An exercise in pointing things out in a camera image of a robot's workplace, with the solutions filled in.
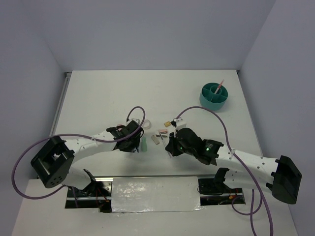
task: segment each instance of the pen holder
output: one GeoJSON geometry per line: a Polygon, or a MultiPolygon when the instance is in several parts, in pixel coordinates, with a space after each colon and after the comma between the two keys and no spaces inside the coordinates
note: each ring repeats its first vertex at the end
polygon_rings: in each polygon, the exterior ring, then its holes
{"type": "Polygon", "coordinates": [[[199,97],[202,107],[208,108],[211,111],[217,111],[225,104],[228,92],[224,86],[221,86],[215,94],[218,86],[218,83],[208,83],[202,87],[199,97]]]}

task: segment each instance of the white tape roll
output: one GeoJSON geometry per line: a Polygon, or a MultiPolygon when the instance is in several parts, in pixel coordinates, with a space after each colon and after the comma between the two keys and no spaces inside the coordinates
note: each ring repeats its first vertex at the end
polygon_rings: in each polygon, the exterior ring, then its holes
{"type": "Polygon", "coordinates": [[[145,119],[143,124],[142,124],[142,128],[143,129],[150,129],[151,128],[151,122],[148,119],[145,119]]]}

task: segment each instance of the white table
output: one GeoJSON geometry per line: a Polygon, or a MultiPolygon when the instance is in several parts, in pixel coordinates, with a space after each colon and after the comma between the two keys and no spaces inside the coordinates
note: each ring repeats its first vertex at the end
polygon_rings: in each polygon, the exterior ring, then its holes
{"type": "MultiPolygon", "coordinates": [[[[156,146],[150,136],[183,109],[199,105],[204,84],[222,79],[229,98],[218,114],[226,123],[231,145],[261,155],[235,70],[74,71],[53,130],[56,134],[92,135],[124,122],[129,110],[140,105],[153,124],[145,133],[148,152],[106,152],[74,165],[108,177],[215,174],[215,166],[205,166],[194,157],[170,159],[163,145],[156,146]]],[[[135,111],[132,117],[141,118],[142,114],[135,111]]],[[[201,138],[225,143],[223,128],[213,115],[195,109],[182,117],[201,138]]],[[[38,196],[50,191],[39,180],[30,180],[26,193],[38,196]]],[[[237,207],[249,212],[250,191],[244,194],[248,204],[237,207]]],[[[208,206],[192,212],[106,214],[96,209],[64,209],[65,196],[66,189],[45,200],[23,200],[13,235],[252,235],[249,217],[238,215],[231,206],[208,206]]],[[[266,198],[275,235],[296,236],[288,206],[270,194],[266,198]]],[[[269,235],[265,210],[254,216],[254,224],[259,235],[269,235]]]]}

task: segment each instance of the gray wall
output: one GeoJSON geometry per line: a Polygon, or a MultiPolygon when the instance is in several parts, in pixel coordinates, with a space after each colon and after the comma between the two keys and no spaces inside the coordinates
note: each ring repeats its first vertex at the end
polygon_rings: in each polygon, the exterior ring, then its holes
{"type": "Polygon", "coordinates": [[[275,0],[23,0],[66,71],[240,68],[275,0]]]}
{"type": "MultiPolygon", "coordinates": [[[[0,234],[11,235],[22,197],[11,186],[11,170],[21,152],[49,135],[63,73],[38,36],[19,0],[0,3],[0,234]]],[[[31,155],[18,168],[24,191],[31,155]]]]}
{"type": "Polygon", "coordinates": [[[240,79],[267,156],[287,155],[302,172],[290,207],[299,236],[315,233],[315,1],[277,0],[240,79]]]}

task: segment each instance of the plastic sheet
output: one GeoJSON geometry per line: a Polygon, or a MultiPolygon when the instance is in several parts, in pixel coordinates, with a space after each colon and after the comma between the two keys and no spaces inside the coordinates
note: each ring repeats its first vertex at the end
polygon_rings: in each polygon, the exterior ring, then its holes
{"type": "Polygon", "coordinates": [[[201,209],[197,177],[115,178],[113,212],[193,211],[201,209]]]}

